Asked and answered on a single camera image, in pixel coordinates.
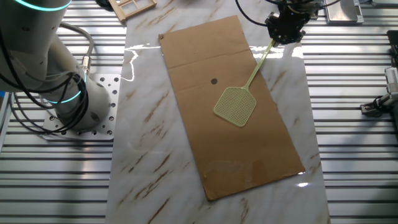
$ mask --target teal light ring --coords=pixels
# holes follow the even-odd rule
[[[28,2],[25,2],[23,0],[15,0],[15,1],[18,2],[19,4],[23,5],[23,6],[31,8],[31,9],[35,9],[35,10],[39,10],[39,11],[45,11],[45,12],[53,12],[53,11],[58,11],[58,10],[61,10],[61,9],[65,9],[72,2],[72,0],[70,0],[70,2],[68,4],[66,4],[66,5],[64,5],[64,6],[56,7],[56,8],[47,8],[47,7],[35,6],[35,5],[32,5],[32,4],[28,3]]]
[[[73,96],[73,97],[71,97],[69,100],[61,101],[61,103],[67,103],[67,102],[69,102],[69,101],[75,99],[76,97],[78,97],[78,96],[80,95],[80,93],[81,93],[81,91],[79,91],[78,93],[76,93],[76,95]],[[54,102],[54,101],[50,101],[50,100],[47,100],[47,101],[48,101],[49,103],[57,104],[57,102]]]

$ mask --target mounting plate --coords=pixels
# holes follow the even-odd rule
[[[90,77],[94,82],[98,82],[103,85],[111,98],[111,105],[106,119],[104,119],[99,125],[94,127],[89,132],[78,133],[74,130],[69,130],[58,135],[44,134],[44,139],[49,141],[59,141],[65,139],[109,141],[114,138],[121,76],[117,74],[91,74]],[[49,113],[45,113],[44,128],[53,130],[62,126],[63,124],[57,118],[52,117]]]

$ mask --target fly swatter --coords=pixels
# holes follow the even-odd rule
[[[225,89],[224,93],[214,107],[215,114],[238,127],[243,127],[247,123],[257,104],[256,99],[254,99],[252,94],[249,92],[249,86],[274,43],[275,42],[271,39],[271,42],[262,55],[260,62],[252,72],[246,85],[243,87],[228,87]]]

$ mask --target cardboard sheet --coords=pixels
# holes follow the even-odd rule
[[[243,86],[256,66],[237,16],[162,34],[159,42],[208,200],[304,172],[260,72],[245,127],[213,112],[225,88]]]

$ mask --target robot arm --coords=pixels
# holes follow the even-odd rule
[[[300,42],[305,32],[303,26],[321,8],[322,0],[293,0],[292,2],[268,0],[278,4],[279,15],[271,13],[266,19],[269,36],[279,44]]]
[[[71,1],[0,1],[0,90],[23,91],[40,107],[54,108],[64,124],[57,133],[90,131],[110,107],[108,92],[87,77],[88,67],[82,67],[56,35]],[[31,93],[39,93],[51,106]]]

